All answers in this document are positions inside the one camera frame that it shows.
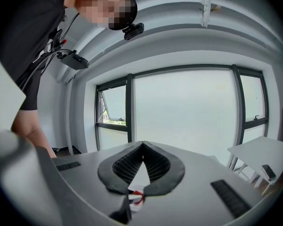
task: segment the white table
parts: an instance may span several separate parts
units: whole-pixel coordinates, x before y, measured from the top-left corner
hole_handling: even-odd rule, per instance
[[[283,172],[283,142],[281,141],[258,137],[247,143],[228,148],[227,150],[244,162],[244,165],[240,168],[238,173],[247,165],[252,168],[257,175],[260,175],[255,187],[258,187],[263,179],[266,180],[269,185],[273,185]],[[262,165],[265,164],[269,165],[276,175],[271,181],[268,180],[261,168]]]

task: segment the window frame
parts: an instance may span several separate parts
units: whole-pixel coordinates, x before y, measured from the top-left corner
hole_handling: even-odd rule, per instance
[[[122,126],[122,125],[98,122],[98,118],[99,118],[98,105],[99,105],[100,93],[107,89],[113,89],[113,88],[117,88],[121,86],[126,86],[126,92],[125,92],[126,125]],[[122,78],[119,78],[113,81],[109,81],[101,85],[97,85],[96,93],[95,93],[95,107],[94,108],[95,108],[95,111],[94,111],[95,137],[96,137],[96,144],[97,144],[98,151],[101,149],[99,127],[111,129],[111,130],[125,131],[128,134],[128,143],[133,141],[133,136],[132,136],[133,75],[132,74],[129,74],[125,77],[122,77]]]
[[[235,76],[236,88],[238,92],[239,111],[240,111],[236,145],[240,145],[243,143],[244,131],[246,129],[254,128],[254,127],[265,124],[264,136],[265,137],[267,136],[268,116],[269,116],[268,97],[267,97],[267,89],[266,89],[266,84],[265,84],[265,80],[264,80],[262,71],[240,67],[237,65],[232,65],[232,67],[233,67],[233,73]],[[244,98],[243,85],[241,81],[241,75],[255,77],[255,78],[260,79],[262,91],[263,91],[263,97],[264,97],[264,107],[265,107],[265,117],[264,118],[253,120],[253,121],[246,121],[245,98]],[[232,155],[229,160],[228,168],[230,168],[231,170],[234,170],[237,161],[238,161],[238,158]]]
[[[235,143],[233,146],[237,146],[243,143],[244,131],[246,129],[250,129],[259,125],[265,124],[264,136],[267,136],[268,131],[268,116],[269,116],[269,107],[268,107],[268,97],[267,97],[267,89],[264,80],[264,76],[262,71],[249,69],[242,66],[237,65],[176,65],[171,67],[164,67],[159,69],[153,69],[149,71],[144,71],[136,74],[128,74],[125,77],[119,78],[117,80],[113,80],[96,87],[96,99],[95,99],[95,133],[96,133],[96,142],[97,149],[100,150],[100,138],[99,138],[99,127],[113,129],[113,130],[121,130],[126,131],[128,134],[128,143],[135,141],[135,105],[134,105],[134,79],[140,78],[144,76],[151,76],[162,73],[173,73],[178,71],[189,71],[189,70],[231,70],[234,76],[234,82],[236,87],[236,95],[237,95],[237,106],[238,106],[238,127],[236,131]],[[245,113],[245,97],[243,91],[243,85],[241,81],[241,75],[256,77],[261,81],[261,86],[263,90],[264,96],[264,104],[265,104],[265,117],[253,121],[246,121],[246,113]],[[113,124],[105,124],[98,123],[98,98],[99,92],[104,91],[106,89],[112,89],[119,86],[126,86],[126,94],[125,94],[125,114],[126,114],[126,126],[121,125],[113,125]],[[234,167],[237,163],[237,158],[231,155],[231,158],[228,163],[228,168],[234,170]]]

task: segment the glass pane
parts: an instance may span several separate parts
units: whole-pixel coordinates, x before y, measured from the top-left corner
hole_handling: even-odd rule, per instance
[[[249,142],[253,139],[264,135],[265,125],[249,128],[244,131],[243,143]]]
[[[99,127],[100,149],[109,149],[128,143],[127,132]]]
[[[99,115],[98,122],[126,125],[125,118],[125,97],[126,87],[121,86],[102,91],[102,101],[105,108],[103,114]]]
[[[237,118],[231,71],[165,73],[134,81],[137,140],[214,155],[228,163]]]
[[[241,76],[244,98],[246,121],[265,117],[264,96],[261,81],[259,78],[250,76]]]
[[[98,98],[98,122],[104,123],[104,121],[108,120],[108,116],[104,115],[105,111],[106,108],[105,108],[104,100],[102,97],[102,93],[100,92]]]

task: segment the black phone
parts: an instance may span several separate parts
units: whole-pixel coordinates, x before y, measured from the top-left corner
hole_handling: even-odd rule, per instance
[[[274,171],[267,164],[266,165],[262,165],[262,170],[264,171],[264,173],[267,176],[269,181],[275,178]]]

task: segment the person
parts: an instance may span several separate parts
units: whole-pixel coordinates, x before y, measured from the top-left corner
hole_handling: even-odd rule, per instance
[[[75,8],[87,21],[113,30],[126,28],[137,13],[135,0],[3,1],[0,8],[0,61],[18,86],[36,66],[34,61],[49,41],[49,34],[64,18],[65,8]],[[41,129],[37,113],[42,68],[33,74],[23,91],[26,99],[12,130],[34,145],[45,147],[53,158],[56,156]]]

